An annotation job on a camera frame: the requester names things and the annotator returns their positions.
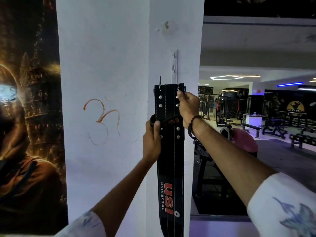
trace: person's left hand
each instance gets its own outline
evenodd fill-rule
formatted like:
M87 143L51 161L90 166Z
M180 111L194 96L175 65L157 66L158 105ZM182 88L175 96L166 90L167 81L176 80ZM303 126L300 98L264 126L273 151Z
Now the person's left hand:
M146 122L146 133L143 136L143 159L155 163L161 152L160 121L156 121L154 128Z

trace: blue led light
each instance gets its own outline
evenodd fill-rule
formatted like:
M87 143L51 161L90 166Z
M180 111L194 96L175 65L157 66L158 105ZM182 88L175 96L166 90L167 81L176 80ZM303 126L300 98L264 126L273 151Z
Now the blue led light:
M276 87L296 86L296 85L301 85L303 83L304 82L288 83L288 84L277 85Z

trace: usi logo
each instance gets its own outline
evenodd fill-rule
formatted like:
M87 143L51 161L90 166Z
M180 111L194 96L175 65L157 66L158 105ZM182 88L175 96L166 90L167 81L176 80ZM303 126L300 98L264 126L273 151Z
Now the usi logo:
M162 209L165 209L165 212L167 212L170 215L174 215L176 217L180 216L180 213L178 211L173 211L173 195L172 195L172 184L169 183L161 183L161 203L162 203Z

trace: hand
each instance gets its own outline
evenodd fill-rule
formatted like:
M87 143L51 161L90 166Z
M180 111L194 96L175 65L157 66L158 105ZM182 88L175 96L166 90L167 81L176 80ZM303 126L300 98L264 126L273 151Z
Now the hand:
M198 115L200 99L190 92L185 92L183 94L182 91L177 91L177 96L180 101L179 110L180 115L183 118L183 126L187 129L192 118Z
M146 122L146 133L143 136L143 159L155 163L161 152L160 121L156 121L154 128Z

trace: weightlifting belt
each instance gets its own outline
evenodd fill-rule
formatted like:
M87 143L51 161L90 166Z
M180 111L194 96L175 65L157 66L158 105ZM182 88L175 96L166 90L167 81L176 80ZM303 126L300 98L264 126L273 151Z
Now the weightlifting belt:
M184 127L177 90L184 84L156 85L155 115L160 121L161 154L157 161L160 226L164 237L183 236Z

